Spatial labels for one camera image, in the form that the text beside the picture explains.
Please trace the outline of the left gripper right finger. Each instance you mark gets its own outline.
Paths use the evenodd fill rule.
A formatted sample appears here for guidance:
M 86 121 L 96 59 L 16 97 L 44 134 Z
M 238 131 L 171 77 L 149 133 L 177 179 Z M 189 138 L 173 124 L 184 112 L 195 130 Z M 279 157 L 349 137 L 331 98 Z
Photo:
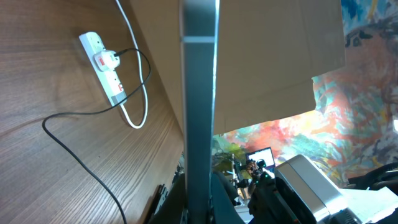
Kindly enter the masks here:
M 234 208 L 237 190 L 219 171 L 211 175 L 211 197 L 215 224 L 244 224 Z

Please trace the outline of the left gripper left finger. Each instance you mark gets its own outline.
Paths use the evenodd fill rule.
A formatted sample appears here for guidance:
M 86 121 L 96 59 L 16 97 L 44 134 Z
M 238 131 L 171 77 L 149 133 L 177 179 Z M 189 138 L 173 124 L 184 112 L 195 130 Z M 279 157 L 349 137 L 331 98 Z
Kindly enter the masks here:
M 180 224 L 185 204 L 185 174 L 181 174 L 149 224 Z

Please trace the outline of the Galaxy smartphone cyan screen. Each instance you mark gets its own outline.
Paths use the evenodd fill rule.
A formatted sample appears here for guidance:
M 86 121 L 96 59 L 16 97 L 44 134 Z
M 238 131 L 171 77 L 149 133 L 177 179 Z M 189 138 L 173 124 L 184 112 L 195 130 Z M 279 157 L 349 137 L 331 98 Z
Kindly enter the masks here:
M 180 58 L 188 223 L 208 223 L 220 2 L 181 0 Z

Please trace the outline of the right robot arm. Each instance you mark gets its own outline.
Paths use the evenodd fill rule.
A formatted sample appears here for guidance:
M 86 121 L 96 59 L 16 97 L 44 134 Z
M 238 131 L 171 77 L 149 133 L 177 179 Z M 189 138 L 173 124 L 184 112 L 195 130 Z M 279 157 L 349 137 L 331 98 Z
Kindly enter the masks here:
M 249 214 L 253 216 L 250 223 L 316 223 L 295 194 L 285 190 L 280 194 L 275 179 L 267 172 L 254 171 L 252 185 L 254 190 L 248 203 Z

